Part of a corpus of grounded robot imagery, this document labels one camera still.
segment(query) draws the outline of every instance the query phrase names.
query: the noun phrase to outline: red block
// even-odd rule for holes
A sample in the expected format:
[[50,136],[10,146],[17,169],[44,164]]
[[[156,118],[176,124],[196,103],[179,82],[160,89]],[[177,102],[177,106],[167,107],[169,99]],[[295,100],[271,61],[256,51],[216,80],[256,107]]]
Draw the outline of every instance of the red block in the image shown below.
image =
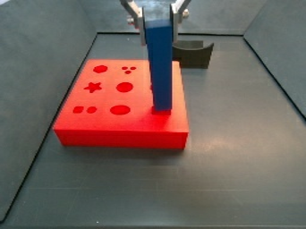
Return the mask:
[[179,63],[173,62],[173,107],[155,112],[144,60],[89,60],[53,130],[64,146],[184,148],[187,110]]

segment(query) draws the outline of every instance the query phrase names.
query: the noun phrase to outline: gray floor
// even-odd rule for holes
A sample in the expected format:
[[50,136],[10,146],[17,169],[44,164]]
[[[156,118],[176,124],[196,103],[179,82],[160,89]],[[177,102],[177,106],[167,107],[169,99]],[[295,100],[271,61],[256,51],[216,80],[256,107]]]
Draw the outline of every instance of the gray floor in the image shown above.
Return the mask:
[[[50,131],[2,226],[306,225],[306,126],[243,38],[183,70],[183,152],[64,148]],[[89,58],[144,58],[135,35],[100,35]]]

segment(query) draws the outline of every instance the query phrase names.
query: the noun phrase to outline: black shape block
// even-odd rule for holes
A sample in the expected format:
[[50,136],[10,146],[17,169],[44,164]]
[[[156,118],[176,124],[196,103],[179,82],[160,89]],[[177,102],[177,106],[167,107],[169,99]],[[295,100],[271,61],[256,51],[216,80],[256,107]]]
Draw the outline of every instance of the black shape block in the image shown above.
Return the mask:
[[208,69],[213,43],[203,46],[201,40],[177,40],[172,45],[173,61],[181,68]]

